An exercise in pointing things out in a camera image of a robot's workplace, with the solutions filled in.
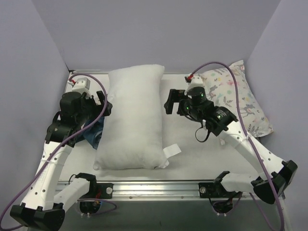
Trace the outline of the blue cartoon print pillowcase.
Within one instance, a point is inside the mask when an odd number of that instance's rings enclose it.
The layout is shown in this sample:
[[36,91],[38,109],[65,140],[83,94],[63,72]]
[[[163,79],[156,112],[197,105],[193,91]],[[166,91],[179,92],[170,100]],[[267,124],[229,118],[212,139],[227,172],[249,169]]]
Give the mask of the blue cartoon print pillowcase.
[[81,133],[79,141],[86,140],[93,149],[97,150],[104,126],[104,117],[102,116],[91,128]]

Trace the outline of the white pillow insert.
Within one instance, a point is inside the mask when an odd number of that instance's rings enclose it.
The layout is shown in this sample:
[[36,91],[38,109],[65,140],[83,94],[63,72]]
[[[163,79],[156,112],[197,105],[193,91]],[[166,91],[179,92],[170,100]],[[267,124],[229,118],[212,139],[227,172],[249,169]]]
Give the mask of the white pillow insert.
[[109,72],[107,99],[113,107],[104,119],[94,170],[166,168],[181,152],[177,144],[163,148],[164,71],[162,65],[145,64]]

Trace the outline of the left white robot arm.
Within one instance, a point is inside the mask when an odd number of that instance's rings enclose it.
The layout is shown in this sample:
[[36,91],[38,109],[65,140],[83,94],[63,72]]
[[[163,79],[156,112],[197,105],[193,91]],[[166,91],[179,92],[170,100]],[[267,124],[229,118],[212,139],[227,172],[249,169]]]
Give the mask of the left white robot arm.
[[[66,211],[83,197],[97,193],[96,177],[79,173],[60,193],[56,187],[64,164],[72,152],[77,136],[93,126],[102,116],[111,113],[112,105],[104,90],[97,92],[100,104],[86,92],[64,93],[58,111],[47,128],[44,150],[34,179],[27,184],[28,191],[19,205],[13,205],[10,216],[28,228],[57,231],[63,224]],[[88,126],[86,121],[92,119]]]

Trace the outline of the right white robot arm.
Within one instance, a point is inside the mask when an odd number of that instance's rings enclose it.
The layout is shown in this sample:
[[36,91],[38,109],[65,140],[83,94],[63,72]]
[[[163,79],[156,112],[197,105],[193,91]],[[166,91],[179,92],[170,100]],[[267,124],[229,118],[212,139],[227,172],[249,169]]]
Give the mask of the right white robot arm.
[[166,114],[171,114],[178,103],[177,114],[200,123],[208,134],[231,145],[257,172],[257,176],[232,174],[224,171],[213,185],[214,193],[224,197],[229,192],[254,193],[267,204],[274,204],[289,186],[298,169],[292,161],[273,154],[249,133],[228,108],[215,106],[207,99],[203,87],[184,90],[171,89],[164,104]]

